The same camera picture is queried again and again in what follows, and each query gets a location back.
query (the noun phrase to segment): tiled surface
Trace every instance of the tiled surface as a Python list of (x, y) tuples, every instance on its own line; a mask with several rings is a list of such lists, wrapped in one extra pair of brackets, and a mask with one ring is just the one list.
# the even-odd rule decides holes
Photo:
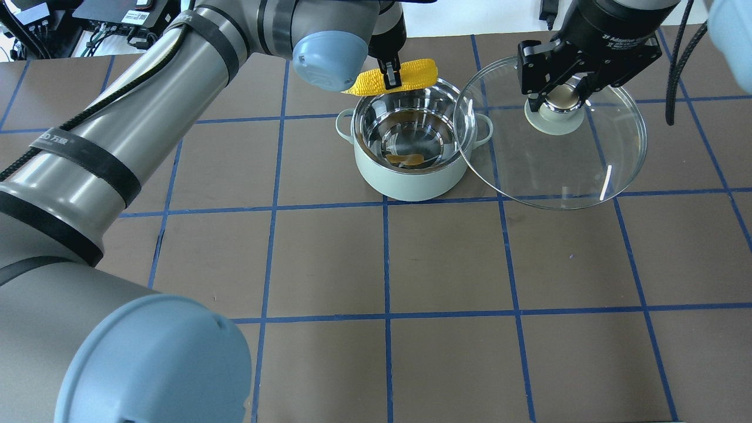
[[(462, 86), (476, 59), (549, 37), (415, 39), (402, 58), (434, 57)], [(236, 319), (254, 360), (246, 423), (750, 421), (752, 96), (718, 97), (740, 92), (707, 41), (676, 126), (668, 57), (627, 86), (650, 134), (643, 173), (576, 212), (469, 173), (427, 204), (384, 199), (333, 129), (357, 98), (294, 72), (285, 84), (283, 61), (256, 56), (106, 235), (99, 267)], [(135, 59), (31, 63), (0, 104), (0, 164)], [(0, 101), (21, 72), (0, 66)]]

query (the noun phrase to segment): pot handle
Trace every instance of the pot handle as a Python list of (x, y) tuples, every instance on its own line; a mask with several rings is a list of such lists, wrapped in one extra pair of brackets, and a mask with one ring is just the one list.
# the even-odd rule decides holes
[(347, 116), (353, 116), (353, 113), (355, 113), (354, 108), (348, 108), (347, 110), (343, 110), (340, 112), (340, 114), (337, 115), (337, 119), (334, 121), (334, 126), (337, 129), (337, 133), (339, 136), (344, 138), (347, 142), (351, 143), (352, 145), (355, 145), (355, 137), (353, 137), (352, 134), (345, 134), (342, 132), (342, 129), (339, 129), (339, 123), (342, 121), (343, 117)]
[(486, 125), (488, 125), (488, 135), (486, 136), (486, 138), (479, 139), (476, 142), (474, 142), (472, 145), (473, 149), (478, 148), (483, 144), (486, 144), (488, 140), (490, 140), (491, 137), (493, 136), (493, 122), (491, 121), (491, 119), (482, 113), (476, 113), (475, 117), (480, 118), (483, 122), (486, 123)]

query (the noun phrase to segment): glass lid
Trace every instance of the glass lid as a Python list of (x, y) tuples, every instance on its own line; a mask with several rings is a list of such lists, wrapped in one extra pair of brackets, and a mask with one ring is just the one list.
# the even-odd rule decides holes
[(588, 207), (626, 189), (647, 152), (637, 105), (623, 88), (611, 87), (581, 104), (577, 82), (558, 87), (533, 112), (520, 93), (515, 56), (478, 72), (461, 98), (495, 130), (485, 145), (461, 150), (473, 172), (501, 194), (539, 208)]

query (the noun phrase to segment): blue joint cap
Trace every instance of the blue joint cap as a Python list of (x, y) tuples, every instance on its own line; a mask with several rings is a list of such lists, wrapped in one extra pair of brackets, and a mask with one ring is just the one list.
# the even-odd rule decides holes
[(327, 91), (345, 91), (355, 84), (368, 56), (368, 45), (344, 31), (306, 35), (293, 50), (295, 72), (311, 85)]

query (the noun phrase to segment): yellow corn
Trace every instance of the yellow corn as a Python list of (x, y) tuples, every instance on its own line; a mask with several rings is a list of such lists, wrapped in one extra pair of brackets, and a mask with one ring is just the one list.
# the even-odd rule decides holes
[(399, 88), (387, 91), (381, 70), (373, 69), (358, 75), (355, 84), (344, 93), (365, 97), (377, 96), (387, 92), (421, 90), (436, 84), (438, 80), (438, 68), (433, 59), (419, 59), (402, 63), (399, 73), (402, 76), (402, 86)]

